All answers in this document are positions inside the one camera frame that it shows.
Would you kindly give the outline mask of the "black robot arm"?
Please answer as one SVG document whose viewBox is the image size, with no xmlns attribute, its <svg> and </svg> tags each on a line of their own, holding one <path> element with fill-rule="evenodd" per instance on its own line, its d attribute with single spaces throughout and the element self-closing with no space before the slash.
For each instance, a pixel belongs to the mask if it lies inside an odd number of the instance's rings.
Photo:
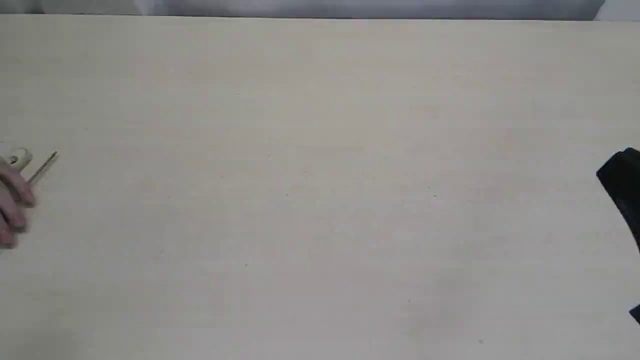
<svg viewBox="0 0 640 360">
<path fill-rule="evenodd" d="M 597 170 L 596 177 L 640 248 L 640 151 L 628 147 L 616 152 Z"/>
</svg>

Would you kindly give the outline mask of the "person's bare open hand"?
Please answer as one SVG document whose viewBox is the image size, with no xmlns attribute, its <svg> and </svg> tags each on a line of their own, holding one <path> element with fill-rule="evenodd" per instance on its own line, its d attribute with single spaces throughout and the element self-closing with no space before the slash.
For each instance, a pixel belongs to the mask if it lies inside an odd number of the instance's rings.
<svg viewBox="0 0 640 360">
<path fill-rule="evenodd" d="M 17 236 L 28 229 L 26 209 L 36 200 L 30 183 L 20 171 L 1 159 L 0 162 L 0 245 L 2 249 L 16 246 Z"/>
</svg>

